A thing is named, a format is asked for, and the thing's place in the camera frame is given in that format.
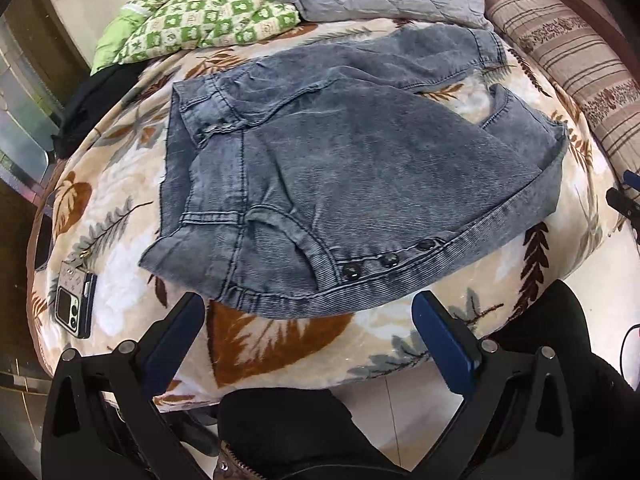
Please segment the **green white patterned quilt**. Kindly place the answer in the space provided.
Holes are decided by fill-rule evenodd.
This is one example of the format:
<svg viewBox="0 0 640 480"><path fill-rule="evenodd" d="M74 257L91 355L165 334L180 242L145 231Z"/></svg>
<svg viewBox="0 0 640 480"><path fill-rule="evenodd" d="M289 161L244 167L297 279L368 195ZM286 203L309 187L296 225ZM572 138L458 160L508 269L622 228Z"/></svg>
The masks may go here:
<svg viewBox="0 0 640 480"><path fill-rule="evenodd" d="M104 30L91 71L181 50L254 44L299 22L296 7L279 0L131 0Z"/></svg>

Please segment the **floral beige fleece blanket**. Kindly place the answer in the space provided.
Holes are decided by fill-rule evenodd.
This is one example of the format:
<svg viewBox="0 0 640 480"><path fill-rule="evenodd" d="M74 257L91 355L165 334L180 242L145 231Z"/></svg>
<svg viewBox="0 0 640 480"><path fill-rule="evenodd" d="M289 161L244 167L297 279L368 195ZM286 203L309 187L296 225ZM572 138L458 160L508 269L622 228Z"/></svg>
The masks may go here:
<svg viewBox="0 0 640 480"><path fill-rule="evenodd" d="M70 161L55 170L52 246L45 263L27 265L27 321L38 359L54 370L62 351L113 350L137 339L180 298L178 286L142 270L142 252L158 234L158 196L170 90L183 79L226 70L306 44L390 34L385 18L300 25L250 46L179 52L151 63L128 96L96 125ZM557 278L572 273L614 230L604 200L614 174L577 101L561 78L516 41L504 40L506 67L447 84L432 94L469 120L489 110L488 86L501 84L529 106L567 126L568 149L556 211L527 219L525 232L489 256L436 283L435 295L480 337L529 307ZM90 335L78 342L55 322L54 295L63 263L98 278ZM164 411L217 402L250 387L326 388L375 378L427 358L410 320L410 299L334 318L273 321L212 304L166 393Z"/></svg>

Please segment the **flip phone with case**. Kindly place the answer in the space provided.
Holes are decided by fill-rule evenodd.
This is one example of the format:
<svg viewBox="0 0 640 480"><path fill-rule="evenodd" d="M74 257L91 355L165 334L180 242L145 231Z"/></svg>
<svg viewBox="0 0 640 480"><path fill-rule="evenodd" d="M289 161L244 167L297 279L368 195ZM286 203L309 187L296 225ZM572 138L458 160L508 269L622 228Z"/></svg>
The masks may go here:
<svg viewBox="0 0 640 480"><path fill-rule="evenodd" d="M96 274L81 266L63 262L55 287L54 319L67 333L77 339L88 339Z"/></svg>

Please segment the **black garment on bed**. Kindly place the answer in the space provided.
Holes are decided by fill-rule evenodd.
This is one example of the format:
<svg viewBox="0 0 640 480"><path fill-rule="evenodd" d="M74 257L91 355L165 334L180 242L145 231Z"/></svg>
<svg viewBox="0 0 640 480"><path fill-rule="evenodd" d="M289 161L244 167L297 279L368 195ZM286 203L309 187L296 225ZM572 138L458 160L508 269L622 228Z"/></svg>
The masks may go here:
<svg viewBox="0 0 640 480"><path fill-rule="evenodd" d="M57 159L69 159L103 116L134 86L148 61L116 64L83 82L64 108L58 134L52 136Z"/></svg>

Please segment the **striped beige brown pillow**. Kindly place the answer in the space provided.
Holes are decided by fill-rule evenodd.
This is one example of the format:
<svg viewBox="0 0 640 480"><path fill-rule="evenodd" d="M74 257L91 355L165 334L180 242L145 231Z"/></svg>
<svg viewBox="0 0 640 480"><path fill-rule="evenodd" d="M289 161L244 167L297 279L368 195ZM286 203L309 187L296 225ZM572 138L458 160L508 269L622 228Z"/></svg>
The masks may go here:
<svg viewBox="0 0 640 480"><path fill-rule="evenodd" d="M498 0L488 18L577 103L618 174L639 171L639 81L561 0Z"/></svg>

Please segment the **grey denim pants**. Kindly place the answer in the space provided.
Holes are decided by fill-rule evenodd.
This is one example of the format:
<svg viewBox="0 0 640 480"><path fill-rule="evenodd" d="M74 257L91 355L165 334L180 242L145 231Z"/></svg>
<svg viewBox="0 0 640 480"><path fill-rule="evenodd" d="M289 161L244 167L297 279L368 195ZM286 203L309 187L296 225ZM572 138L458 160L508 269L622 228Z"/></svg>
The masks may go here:
<svg viewBox="0 0 640 480"><path fill-rule="evenodd" d="M506 66L454 25L308 44L177 82L143 269L264 318L382 306L555 211L566 129L493 84L469 122L431 93Z"/></svg>

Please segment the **person's black trousers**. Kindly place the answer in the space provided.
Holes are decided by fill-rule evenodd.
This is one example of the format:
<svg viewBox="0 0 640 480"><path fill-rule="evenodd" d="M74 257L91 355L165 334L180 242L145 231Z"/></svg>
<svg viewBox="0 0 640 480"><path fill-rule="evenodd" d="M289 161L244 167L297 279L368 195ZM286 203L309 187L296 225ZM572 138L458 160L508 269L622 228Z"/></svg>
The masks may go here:
<svg viewBox="0 0 640 480"><path fill-rule="evenodd" d="M572 479L638 478L638 392L591 352L582 306L564 283L554 282L497 340L510 351L555 351L572 412ZM219 405L218 432L216 479L414 479L328 390L232 392Z"/></svg>

